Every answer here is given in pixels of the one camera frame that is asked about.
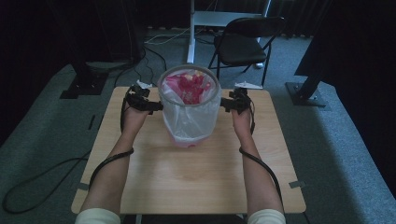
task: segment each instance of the chair backrest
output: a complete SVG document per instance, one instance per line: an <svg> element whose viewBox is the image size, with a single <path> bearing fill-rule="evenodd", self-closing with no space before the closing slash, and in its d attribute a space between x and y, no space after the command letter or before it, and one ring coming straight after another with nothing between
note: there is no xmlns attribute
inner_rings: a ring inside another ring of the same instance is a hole
<svg viewBox="0 0 396 224"><path fill-rule="evenodd" d="M246 37L280 35L285 24L285 19L282 17L238 18L227 24L223 34L238 34Z"/></svg>

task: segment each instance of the metal tripod base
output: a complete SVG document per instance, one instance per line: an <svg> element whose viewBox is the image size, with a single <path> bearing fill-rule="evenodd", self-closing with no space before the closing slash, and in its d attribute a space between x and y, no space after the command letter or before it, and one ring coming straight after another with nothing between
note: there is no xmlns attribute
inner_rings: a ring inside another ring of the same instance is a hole
<svg viewBox="0 0 396 224"><path fill-rule="evenodd" d="M315 90L308 99L304 99L301 97L301 94L299 94L299 90L303 86L303 83L286 82L285 85L288 88L289 95L294 105L317 106L320 110L331 110L330 106L322 99L318 90Z"/></svg>

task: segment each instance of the dark background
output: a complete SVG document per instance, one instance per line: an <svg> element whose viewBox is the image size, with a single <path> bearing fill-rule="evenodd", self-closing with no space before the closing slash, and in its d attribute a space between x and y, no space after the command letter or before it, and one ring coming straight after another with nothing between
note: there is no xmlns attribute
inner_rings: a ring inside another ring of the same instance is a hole
<svg viewBox="0 0 396 224"><path fill-rule="evenodd" d="M57 2L63 5L81 56L87 62L111 62L113 58L92 0ZM146 15L146 25L154 28L190 25L190 1L143 2L139 10ZM196 2L200 3L196 9L205 9L210 1ZM252 0L228 2L231 4L222 5L223 1L219 1L219 7L242 11L255 8ZM288 19L284 34L289 37L315 34L296 75L320 74L324 76L323 81L334 85L395 194L395 3L334 0L328 8L330 2L275 0L270 16ZM12 133L51 77L70 63L66 48L67 42L45 0L0 2L0 144Z"/></svg>

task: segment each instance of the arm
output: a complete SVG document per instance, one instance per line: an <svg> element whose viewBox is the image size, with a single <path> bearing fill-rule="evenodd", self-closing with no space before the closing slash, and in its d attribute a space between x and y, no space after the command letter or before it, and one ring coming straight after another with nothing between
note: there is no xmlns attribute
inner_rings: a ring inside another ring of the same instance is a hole
<svg viewBox="0 0 396 224"><path fill-rule="evenodd" d="M131 107L125 110L122 134L108 157L131 150L148 113ZM120 158L100 170L80 212L89 208L104 208L120 214L120 201L128 175L129 160L130 157Z"/></svg>
<svg viewBox="0 0 396 224"><path fill-rule="evenodd" d="M245 110L240 115L235 110L233 114L233 128L241 142L241 147L247 153L261 158L250 133L250 112ZM262 209L275 209L283 213L282 202L276 187L268 172L257 162L243 156L245 188L247 191L247 215Z"/></svg>

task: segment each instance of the wooden table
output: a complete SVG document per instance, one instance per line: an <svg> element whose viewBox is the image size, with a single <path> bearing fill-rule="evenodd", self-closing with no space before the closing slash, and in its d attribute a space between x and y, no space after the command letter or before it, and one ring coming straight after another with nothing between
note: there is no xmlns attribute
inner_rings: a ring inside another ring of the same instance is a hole
<svg viewBox="0 0 396 224"><path fill-rule="evenodd" d="M89 184L96 166L120 136L120 107L127 87L113 91L91 156L81 178ZM263 160L274 170L286 213L302 213L305 202L276 112L267 91L248 91L256 107L253 134ZM151 89L151 101L159 101ZM161 111L148 116L134 143L128 179L122 196L122 214L245 214L247 199L239 141L231 113L219 108L212 135L197 147L175 147L163 124ZM78 213L87 195L78 189L72 211Z"/></svg>

